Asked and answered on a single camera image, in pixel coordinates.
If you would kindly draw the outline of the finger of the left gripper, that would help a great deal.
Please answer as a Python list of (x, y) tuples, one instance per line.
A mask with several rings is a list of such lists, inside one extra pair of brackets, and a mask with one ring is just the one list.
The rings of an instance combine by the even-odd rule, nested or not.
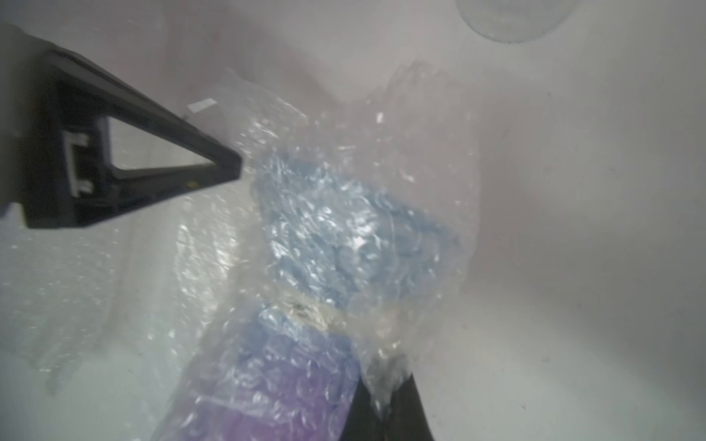
[(31, 229), (79, 229), (239, 180), (243, 158), (88, 59), (24, 65), (21, 205)]

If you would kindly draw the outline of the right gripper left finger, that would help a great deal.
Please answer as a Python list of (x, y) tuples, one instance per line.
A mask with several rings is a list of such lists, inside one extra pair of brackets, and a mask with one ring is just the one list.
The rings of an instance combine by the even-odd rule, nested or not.
[(339, 441), (384, 441), (384, 424), (373, 409), (363, 380), (356, 387)]

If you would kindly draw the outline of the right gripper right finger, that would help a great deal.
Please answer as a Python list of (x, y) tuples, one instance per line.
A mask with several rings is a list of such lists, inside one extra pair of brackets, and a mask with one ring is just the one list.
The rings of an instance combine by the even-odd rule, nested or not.
[(389, 441), (434, 441), (415, 378), (410, 376), (392, 394), (385, 423)]

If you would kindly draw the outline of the purple blue tumbler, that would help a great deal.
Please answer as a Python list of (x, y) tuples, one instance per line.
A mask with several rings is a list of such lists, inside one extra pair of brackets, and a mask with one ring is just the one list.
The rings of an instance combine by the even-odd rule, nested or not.
[(384, 424), (459, 242), (386, 191), (276, 154), (236, 291), (159, 440), (339, 440), (363, 380)]

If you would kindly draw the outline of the clear ribbed glass vase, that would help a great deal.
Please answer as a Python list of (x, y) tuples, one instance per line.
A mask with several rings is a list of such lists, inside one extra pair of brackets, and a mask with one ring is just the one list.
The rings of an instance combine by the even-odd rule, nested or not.
[(536, 40), (559, 27), (579, 0), (456, 0), (461, 18), (477, 34), (500, 43)]

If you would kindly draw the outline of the clear bubble wrap roll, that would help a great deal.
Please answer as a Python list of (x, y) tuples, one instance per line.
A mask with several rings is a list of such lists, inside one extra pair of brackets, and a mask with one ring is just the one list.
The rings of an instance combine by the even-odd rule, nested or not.
[(78, 230), (1, 222), (1, 349), (56, 396), (82, 364), (152, 337), (151, 290), (174, 222), (161, 209)]

